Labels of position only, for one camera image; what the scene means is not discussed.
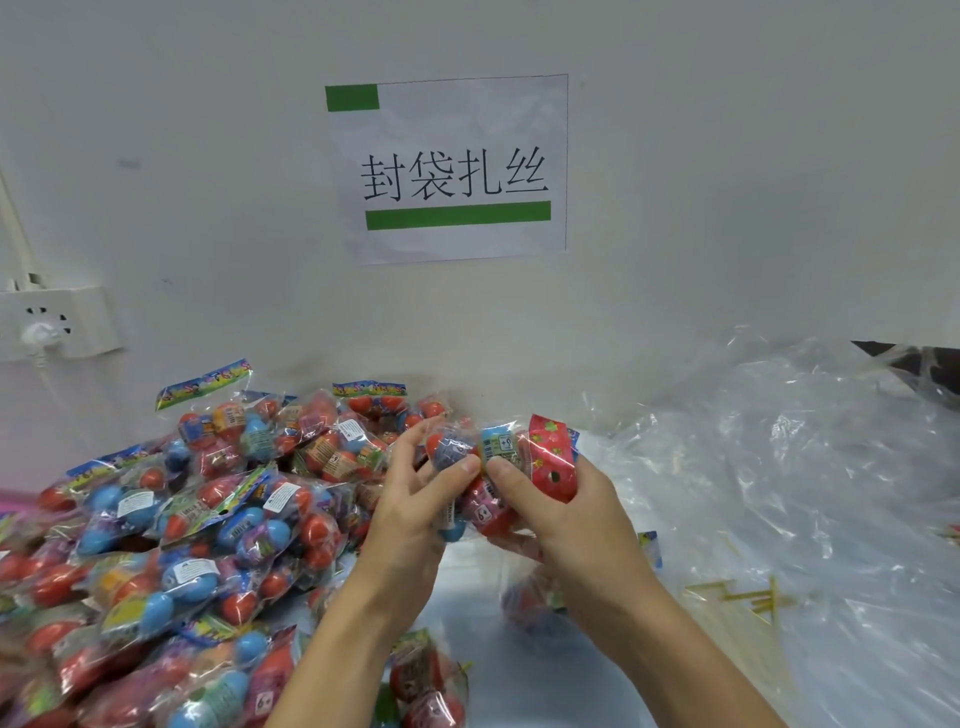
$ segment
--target green stripe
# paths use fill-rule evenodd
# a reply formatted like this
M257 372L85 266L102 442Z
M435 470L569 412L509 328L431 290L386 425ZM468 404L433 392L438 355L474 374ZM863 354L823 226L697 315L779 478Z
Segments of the green stripe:
M364 111L379 109L376 84L329 85L326 87L327 111Z
M534 223L549 219L549 200L539 203L369 209L367 210L367 230L392 231L405 228L445 228L450 225Z

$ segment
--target left hand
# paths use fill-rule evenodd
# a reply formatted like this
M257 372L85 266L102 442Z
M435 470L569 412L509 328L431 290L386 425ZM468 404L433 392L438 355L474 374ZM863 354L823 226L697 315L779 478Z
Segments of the left hand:
M393 644L420 615L433 593L444 540L435 519L480 474L476 455L434 476L427 463L414 470L417 445L439 418L411 427L394 443L383 494L356 567L337 600L358 599Z

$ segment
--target clear plastic sheet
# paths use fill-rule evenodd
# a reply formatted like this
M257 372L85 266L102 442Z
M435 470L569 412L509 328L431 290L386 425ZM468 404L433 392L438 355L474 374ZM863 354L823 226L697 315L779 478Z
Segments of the clear plastic sheet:
M960 724L960 415L902 353L740 330L585 453L791 725Z

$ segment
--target electrical outlet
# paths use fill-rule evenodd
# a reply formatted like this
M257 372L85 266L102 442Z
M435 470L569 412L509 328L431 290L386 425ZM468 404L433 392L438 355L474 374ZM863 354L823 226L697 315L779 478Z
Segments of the electrical outlet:
M20 334L30 324L49 324L59 342L51 349L66 358L84 358L120 348L101 286L44 288L0 293L0 361L29 358Z

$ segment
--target sign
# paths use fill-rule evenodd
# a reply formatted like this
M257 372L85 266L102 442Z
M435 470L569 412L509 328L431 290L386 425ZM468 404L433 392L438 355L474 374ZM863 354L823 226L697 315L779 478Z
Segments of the sign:
M566 248L567 77L326 87L361 263Z

